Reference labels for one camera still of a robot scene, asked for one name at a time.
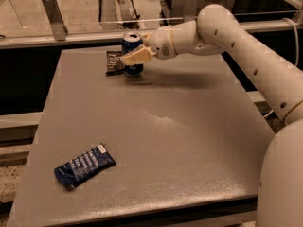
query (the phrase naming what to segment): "can lid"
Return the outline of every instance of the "can lid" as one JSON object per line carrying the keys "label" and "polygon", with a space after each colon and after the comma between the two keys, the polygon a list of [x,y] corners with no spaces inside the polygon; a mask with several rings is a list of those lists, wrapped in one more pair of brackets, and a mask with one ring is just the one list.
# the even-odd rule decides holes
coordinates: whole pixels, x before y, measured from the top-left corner
{"label": "can lid", "polygon": [[142,37],[137,32],[128,32],[123,35],[123,40],[125,40],[127,42],[138,42],[138,41],[142,40]]}

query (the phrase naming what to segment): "table surface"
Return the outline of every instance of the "table surface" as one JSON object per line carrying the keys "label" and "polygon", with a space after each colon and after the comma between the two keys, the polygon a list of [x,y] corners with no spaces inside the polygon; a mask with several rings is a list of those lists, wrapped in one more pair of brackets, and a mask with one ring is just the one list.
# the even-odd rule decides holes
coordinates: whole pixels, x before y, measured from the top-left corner
{"label": "table surface", "polygon": [[[46,226],[256,196],[274,134],[220,55],[106,77],[106,51],[62,52],[9,215]],[[116,160],[73,191],[53,169],[98,143]]]}

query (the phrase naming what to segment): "soda can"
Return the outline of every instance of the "soda can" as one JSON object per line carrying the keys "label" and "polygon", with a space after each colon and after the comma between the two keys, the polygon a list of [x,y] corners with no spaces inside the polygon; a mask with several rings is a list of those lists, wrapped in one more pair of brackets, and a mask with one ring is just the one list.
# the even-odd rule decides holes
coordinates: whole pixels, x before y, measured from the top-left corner
{"label": "soda can", "polygon": [[[122,38],[122,54],[127,54],[143,44],[141,35],[137,32],[127,32]],[[128,74],[139,74],[143,71],[143,64],[125,65]]]}

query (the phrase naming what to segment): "cable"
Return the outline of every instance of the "cable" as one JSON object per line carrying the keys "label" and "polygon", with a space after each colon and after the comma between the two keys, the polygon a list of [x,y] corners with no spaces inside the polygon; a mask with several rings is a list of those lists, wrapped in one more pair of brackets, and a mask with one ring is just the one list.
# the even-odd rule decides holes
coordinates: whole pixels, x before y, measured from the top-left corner
{"label": "cable", "polygon": [[263,116],[263,118],[267,118],[270,114],[272,114],[274,112],[274,110],[271,110],[269,113],[267,113],[265,116]]}
{"label": "cable", "polygon": [[131,1],[131,3],[132,3],[132,6],[133,6],[135,18],[136,18],[136,19],[139,19],[139,18],[140,18],[140,15],[136,12],[136,9],[135,9],[135,7],[134,7],[134,0],[130,0],[130,1]]}
{"label": "cable", "polygon": [[102,18],[102,0],[98,1],[98,21],[101,22]]}
{"label": "cable", "polygon": [[295,53],[296,53],[296,56],[295,56],[295,66],[297,67],[297,65],[299,64],[299,56],[300,56],[300,48],[299,48],[299,38],[298,38],[298,35],[297,35],[297,29],[296,29],[296,26],[294,24],[294,21],[289,19],[289,18],[284,18],[282,19],[283,21],[291,24],[294,28],[294,36],[295,36]]}

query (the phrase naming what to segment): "blue wrapper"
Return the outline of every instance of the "blue wrapper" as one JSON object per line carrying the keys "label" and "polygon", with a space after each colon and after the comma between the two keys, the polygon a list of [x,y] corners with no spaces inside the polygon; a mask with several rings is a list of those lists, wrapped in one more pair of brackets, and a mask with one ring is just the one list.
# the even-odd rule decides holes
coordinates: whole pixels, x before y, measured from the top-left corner
{"label": "blue wrapper", "polygon": [[77,158],[54,169],[58,181],[73,189],[95,176],[101,170],[114,166],[116,162],[103,144],[92,148]]}

